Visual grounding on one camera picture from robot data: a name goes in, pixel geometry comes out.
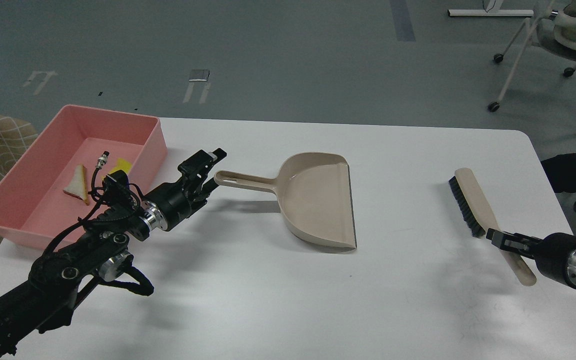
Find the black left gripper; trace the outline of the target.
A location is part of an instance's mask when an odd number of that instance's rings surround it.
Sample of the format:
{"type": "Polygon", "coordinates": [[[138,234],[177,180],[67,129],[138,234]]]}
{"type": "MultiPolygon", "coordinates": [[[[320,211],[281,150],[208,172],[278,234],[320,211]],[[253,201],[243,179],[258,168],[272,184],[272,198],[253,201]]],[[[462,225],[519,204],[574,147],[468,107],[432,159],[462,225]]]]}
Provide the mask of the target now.
{"type": "Polygon", "coordinates": [[[173,230],[207,203],[218,187],[213,177],[214,167],[226,156],[222,148],[211,152],[199,150],[179,164],[180,178],[176,182],[162,183],[142,198],[150,203],[150,208],[158,210],[161,218],[158,228],[173,230]]]}

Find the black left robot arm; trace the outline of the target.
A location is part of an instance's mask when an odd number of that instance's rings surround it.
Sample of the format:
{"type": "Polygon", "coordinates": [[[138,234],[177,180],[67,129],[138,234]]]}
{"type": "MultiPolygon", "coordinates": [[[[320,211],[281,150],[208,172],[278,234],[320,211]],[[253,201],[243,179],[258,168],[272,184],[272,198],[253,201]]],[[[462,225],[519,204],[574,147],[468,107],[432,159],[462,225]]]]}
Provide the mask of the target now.
{"type": "Polygon", "coordinates": [[[178,166],[176,182],[148,193],[123,170],[108,173],[90,194],[93,209],[61,231],[44,249],[22,284],[0,296],[0,358],[14,355],[30,333],[69,326],[74,311],[98,286],[151,296],[151,281],[134,264],[131,239],[156,229],[171,231],[204,207],[217,188],[211,169],[227,156],[199,150],[178,166]]]}

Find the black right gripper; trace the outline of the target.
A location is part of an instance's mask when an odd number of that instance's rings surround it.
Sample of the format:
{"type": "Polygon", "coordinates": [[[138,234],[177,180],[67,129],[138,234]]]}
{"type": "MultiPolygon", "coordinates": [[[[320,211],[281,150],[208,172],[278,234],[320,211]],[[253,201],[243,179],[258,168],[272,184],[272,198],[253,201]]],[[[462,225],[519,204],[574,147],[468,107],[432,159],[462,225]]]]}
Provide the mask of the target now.
{"type": "Polygon", "coordinates": [[[500,250],[535,260],[543,276],[576,290],[576,236],[558,232],[540,239],[489,228],[486,239],[500,250]]]}

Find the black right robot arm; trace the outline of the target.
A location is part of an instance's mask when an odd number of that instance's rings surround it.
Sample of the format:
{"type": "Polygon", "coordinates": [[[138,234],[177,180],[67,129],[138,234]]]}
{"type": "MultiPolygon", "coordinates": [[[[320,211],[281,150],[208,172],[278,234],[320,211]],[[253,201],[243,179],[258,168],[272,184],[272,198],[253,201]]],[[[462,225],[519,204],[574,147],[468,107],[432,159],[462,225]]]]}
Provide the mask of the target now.
{"type": "Polygon", "coordinates": [[[541,275],[576,290],[575,235],[557,232],[540,239],[490,228],[486,237],[502,251],[534,260],[541,275]]]}

